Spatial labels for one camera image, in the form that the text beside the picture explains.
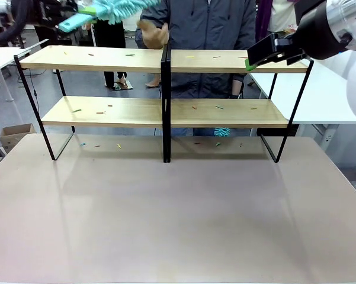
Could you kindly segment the person in white shirt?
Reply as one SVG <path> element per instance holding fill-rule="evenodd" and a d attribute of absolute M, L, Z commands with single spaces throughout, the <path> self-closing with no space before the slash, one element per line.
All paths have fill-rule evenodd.
<path fill-rule="evenodd" d="M 297 0 L 272 0 L 267 31 L 279 33 L 296 25 L 294 5 Z"/>

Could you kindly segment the white table grey legs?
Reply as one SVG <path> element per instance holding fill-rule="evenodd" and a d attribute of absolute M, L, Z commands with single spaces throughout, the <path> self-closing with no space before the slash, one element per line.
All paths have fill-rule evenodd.
<path fill-rule="evenodd" d="M 13 97 L 8 89 L 8 85 L 4 79 L 4 76 L 2 74 L 2 68 L 7 67 L 8 65 L 12 64 L 14 62 L 14 57 L 23 57 L 27 53 L 29 53 L 33 48 L 40 46 L 43 43 L 46 43 L 48 39 L 45 39 L 43 41 L 40 41 L 30 47 L 21 49 L 19 47 L 0 47 L 0 88 L 3 89 L 4 92 L 4 99 L 7 102 L 13 101 Z"/>

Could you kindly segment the person in black trousers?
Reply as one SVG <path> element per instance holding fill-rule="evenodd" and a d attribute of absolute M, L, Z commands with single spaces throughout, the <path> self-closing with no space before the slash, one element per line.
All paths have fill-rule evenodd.
<path fill-rule="evenodd" d="M 123 23 L 109 24 L 108 21 L 98 20 L 94 24 L 94 34 L 97 47 L 126 48 Z M 114 72 L 104 72 L 105 86 L 112 88 L 115 82 L 125 84 L 127 73 L 117 72 L 118 80 L 114 80 Z"/>

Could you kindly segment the person's right hand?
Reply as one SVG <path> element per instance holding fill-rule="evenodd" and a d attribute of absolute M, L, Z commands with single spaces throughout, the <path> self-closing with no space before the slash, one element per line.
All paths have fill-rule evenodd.
<path fill-rule="evenodd" d="M 142 40 L 148 49 L 162 49 L 169 41 L 168 24 L 158 28 L 153 22 L 139 20 L 137 27 L 142 31 Z"/>

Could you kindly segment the large white table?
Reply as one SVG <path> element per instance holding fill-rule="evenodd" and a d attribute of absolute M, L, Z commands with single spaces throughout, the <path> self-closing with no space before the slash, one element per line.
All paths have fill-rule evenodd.
<path fill-rule="evenodd" d="M 270 97 L 286 119 L 290 119 L 304 74 L 251 73 L 260 88 L 260 97 Z M 314 62 L 293 123 L 302 135 L 305 125 L 312 125 L 321 134 L 320 147 L 326 150 L 341 124 L 356 124 L 356 116 L 347 101 L 347 81 L 324 65 Z"/>

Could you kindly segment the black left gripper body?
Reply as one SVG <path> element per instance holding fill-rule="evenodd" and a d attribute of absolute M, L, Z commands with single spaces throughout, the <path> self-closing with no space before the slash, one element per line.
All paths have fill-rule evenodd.
<path fill-rule="evenodd" d="M 39 0 L 43 22 L 62 22 L 78 12 L 76 0 Z"/>

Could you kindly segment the teal fluffy duster with handle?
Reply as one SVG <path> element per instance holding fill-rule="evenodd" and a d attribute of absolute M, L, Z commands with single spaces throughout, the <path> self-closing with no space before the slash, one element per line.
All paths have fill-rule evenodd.
<path fill-rule="evenodd" d="M 120 23 L 122 20 L 137 14 L 141 10 L 158 5 L 160 2 L 161 0 L 92 0 L 92 4 L 79 5 L 78 9 L 95 7 L 97 10 L 96 17 L 77 12 L 58 24 L 57 28 L 64 33 L 70 33 L 86 23 L 95 20 L 108 21 L 109 24 Z"/>

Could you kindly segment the silver floor plate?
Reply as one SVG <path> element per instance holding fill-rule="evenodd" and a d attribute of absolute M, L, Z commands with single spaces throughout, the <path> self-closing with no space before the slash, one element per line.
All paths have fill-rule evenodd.
<path fill-rule="evenodd" d="M 115 82 L 114 86 L 110 89 L 111 91 L 124 91 L 124 90 L 132 90 L 133 86 L 129 80 L 122 84 L 121 82 Z"/>

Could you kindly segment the wooden shelf black metal frame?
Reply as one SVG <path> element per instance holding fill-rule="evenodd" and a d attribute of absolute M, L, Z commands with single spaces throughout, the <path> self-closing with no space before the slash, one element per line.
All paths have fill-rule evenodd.
<path fill-rule="evenodd" d="M 19 73 L 31 69 L 160 73 L 159 99 L 63 95 L 46 115 L 38 116 L 37 121 L 40 128 L 160 128 L 163 160 L 170 162 L 173 128 L 280 128 L 283 135 L 288 136 L 293 119 L 286 119 L 269 98 L 172 99 L 172 74 L 246 73 L 246 59 L 238 56 L 247 57 L 247 53 L 243 50 L 173 50 L 169 46 L 162 50 L 48 46 L 20 58 L 15 56 L 14 60 Z"/>

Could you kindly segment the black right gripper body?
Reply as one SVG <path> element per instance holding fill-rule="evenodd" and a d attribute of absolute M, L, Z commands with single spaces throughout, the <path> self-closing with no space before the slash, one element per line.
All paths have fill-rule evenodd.
<path fill-rule="evenodd" d="M 325 60 L 347 49 L 334 37 L 326 15 L 326 1 L 294 4 L 297 30 L 294 42 L 311 58 Z"/>

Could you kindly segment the person in grey jacket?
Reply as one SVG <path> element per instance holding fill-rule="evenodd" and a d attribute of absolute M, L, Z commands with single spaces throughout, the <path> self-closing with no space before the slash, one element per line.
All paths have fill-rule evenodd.
<path fill-rule="evenodd" d="M 140 20 L 158 28 L 168 24 L 172 49 L 247 50 L 255 42 L 255 0 L 161 0 L 144 9 Z M 136 44 L 147 49 L 137 27 Z M 173 99 L 235 99 L 232 82 L 243 82 L 243 74 L 174 73 Z"/>

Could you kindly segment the person in yellow jacket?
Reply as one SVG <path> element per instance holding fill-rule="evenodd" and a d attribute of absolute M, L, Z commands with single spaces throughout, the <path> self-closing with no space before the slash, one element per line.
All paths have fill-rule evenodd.
<path fill-rule="evenodd" d="M 38 26 L 38 25 L 35 25 L 34 29 L 36 31 L 39 41 L 48 39 L 48 41 L 40 45 L 41 48 L 45 48 L 48 45 L 58 45 L 58 38 L 55 30 L 52 30 L 51 28 L 48 27 Z"/>

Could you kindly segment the brown cardboard box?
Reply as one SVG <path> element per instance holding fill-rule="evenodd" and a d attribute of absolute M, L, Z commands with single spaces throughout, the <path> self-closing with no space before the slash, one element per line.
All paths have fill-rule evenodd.
<path fill-rule="evenodd" d="M 25 135 L 35 132 L 33 124 L 4 127 L 1 130 L 0 142 L 6 154 L 8 154 Z"/>

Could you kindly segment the purple garment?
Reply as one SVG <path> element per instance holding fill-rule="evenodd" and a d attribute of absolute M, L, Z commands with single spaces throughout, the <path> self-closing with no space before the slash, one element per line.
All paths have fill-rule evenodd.
<path fill-rule="evenodd" d="M 263 39 L 268 31 L 273 0 L 258 0 L 255 23 L 255 41 Z"/>

